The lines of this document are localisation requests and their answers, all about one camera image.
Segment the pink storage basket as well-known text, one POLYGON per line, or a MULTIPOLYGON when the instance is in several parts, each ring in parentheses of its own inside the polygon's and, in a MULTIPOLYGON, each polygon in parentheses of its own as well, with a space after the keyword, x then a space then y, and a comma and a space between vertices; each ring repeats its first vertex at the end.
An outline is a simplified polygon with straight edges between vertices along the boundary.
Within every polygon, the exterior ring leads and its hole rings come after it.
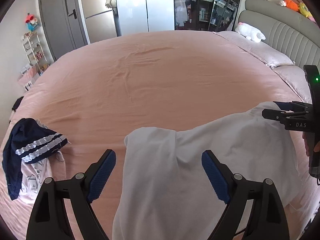
POLYGON ((17 82, 25 91, 29 91, 39 77, 39 68, 37 65, 26 64, 22 68, 17 82))

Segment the white shirt with navy trim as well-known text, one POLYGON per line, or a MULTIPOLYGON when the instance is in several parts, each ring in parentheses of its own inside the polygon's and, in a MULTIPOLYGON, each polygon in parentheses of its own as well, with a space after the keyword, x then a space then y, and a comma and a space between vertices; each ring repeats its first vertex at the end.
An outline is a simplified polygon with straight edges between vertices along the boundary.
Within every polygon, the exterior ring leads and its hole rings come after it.
POLYGON ((289 131, 264 119, 274 102, 187 131, 142 127, 125 137, 123 189, 113 239, 207 239, 225 208, 202 167, 211 150, 234 173, 271 179, 283 205, 301 189, 289 131))

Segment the white plush toy on bed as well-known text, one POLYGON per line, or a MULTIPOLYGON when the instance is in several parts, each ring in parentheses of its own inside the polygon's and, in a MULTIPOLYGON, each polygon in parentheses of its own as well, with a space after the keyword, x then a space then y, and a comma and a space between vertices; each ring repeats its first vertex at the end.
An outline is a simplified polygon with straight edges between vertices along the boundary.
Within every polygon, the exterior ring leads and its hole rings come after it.
POLYGON ((259 29, 247 23, 239 22, 236 26, 235 31, 240 35, 244 36, 246 39, 256 43, 266 40, 265 35, 259 29))

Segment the yellow plush toy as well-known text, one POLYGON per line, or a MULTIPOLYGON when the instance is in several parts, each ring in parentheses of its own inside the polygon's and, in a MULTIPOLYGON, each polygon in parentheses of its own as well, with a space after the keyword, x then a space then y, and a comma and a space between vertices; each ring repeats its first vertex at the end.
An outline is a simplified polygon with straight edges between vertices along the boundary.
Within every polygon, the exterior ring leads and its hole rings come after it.
POLYGON ((307 8, 307 6, 303 2, 299 3, 299 11, 306 18, 312 17, 310 10, 307 8))

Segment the white wardrobe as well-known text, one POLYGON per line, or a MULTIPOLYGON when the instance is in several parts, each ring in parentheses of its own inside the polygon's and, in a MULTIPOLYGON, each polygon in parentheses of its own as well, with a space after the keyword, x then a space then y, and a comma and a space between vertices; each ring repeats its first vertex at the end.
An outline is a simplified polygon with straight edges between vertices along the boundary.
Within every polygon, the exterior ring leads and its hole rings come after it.
POLYGON ((174 30, 174 0, 116 0, 122 36, 174 30))

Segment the silver refrigerator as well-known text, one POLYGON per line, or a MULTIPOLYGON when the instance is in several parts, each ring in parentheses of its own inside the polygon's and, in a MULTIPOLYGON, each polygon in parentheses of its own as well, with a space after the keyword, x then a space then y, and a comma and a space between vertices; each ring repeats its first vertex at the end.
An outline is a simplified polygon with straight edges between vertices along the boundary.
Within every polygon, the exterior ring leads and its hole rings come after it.
POLYGON ((118 36, 115 9, 105 6, 106 0, 81 0, 90 43, 118 36))

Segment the grey door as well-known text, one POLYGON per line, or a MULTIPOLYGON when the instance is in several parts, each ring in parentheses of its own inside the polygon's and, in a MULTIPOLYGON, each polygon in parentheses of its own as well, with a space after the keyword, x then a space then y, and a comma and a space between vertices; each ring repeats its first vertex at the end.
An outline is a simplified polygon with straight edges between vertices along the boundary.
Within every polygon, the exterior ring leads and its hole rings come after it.
POLYGON ((54 61, 87 45, 78 0, 39 0, 39 10, 54 61))

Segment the navy skirt with white stripes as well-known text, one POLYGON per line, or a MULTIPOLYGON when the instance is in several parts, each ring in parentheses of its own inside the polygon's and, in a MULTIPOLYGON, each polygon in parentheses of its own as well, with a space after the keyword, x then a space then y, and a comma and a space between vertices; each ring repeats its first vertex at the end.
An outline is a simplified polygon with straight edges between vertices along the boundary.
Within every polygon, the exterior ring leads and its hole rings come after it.
POLYGON ((19 120, 3 149, 2 167, 11 200, 22 196, 28 204, 36 198, 44 175, 50 174, 48 158, 60 154, 67 137, 32 118, 19 120))

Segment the red and blue plush toy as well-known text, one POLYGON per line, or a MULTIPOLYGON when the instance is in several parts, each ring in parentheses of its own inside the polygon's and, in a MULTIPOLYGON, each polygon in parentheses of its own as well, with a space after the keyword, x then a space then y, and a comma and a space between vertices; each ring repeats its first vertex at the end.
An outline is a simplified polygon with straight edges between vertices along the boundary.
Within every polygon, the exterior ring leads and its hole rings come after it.
POLYGON ((29 31, 34 31, 39 26, 39 22, 35 15, 30 13, 27 14, 25 23, 29 31))

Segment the pink satin pillow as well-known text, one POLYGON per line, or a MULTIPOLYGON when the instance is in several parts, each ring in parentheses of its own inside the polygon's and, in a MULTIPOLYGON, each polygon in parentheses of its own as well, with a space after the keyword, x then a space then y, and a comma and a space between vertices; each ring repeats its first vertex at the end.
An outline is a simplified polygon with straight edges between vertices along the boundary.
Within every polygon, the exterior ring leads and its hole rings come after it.
POLYGON ((306 103, 312 103, 309 85, 304 70, 297 66, 279 66, 273 71, 306 103))
POLYGON ((259 59, 262 63, 270 68, 295 65, 295 63, 288 56, 275 50, 264 42, 256 43, 248 40, 235 31, 221 31, 216 32, 215 34, 225 38, 230 42, 233 42, 240 49, 259 59))

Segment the grey padded headboard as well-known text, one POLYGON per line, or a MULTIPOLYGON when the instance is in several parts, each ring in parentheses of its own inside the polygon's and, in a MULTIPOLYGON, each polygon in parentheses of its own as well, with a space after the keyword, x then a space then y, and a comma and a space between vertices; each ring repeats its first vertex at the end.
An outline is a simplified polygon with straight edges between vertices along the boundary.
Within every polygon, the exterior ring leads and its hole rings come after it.
POLYGON ((291 9, 267 0, 240 0, 235 24, 259 29, 264 42, 297 66, 319 66, 319 26, 291 9))

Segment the orange plush toy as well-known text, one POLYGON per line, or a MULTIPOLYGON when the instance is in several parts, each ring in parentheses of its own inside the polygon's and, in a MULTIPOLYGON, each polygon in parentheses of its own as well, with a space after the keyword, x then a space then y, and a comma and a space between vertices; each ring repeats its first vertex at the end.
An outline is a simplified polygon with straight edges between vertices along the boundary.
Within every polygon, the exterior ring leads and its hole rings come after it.
POLYGON ((293 11, 299 12, 299 5, 293 0, 281 0, 279 1, 279 5, 282 7, 289 8, 293 11))

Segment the dark glass wardrobe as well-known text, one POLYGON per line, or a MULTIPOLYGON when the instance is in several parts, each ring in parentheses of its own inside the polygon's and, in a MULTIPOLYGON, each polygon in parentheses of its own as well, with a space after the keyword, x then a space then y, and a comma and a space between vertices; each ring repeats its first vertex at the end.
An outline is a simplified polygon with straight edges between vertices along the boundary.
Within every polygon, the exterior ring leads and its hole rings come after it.
POLYGON ((240 0, 174 0, 175 29, 232 30, 240 0))

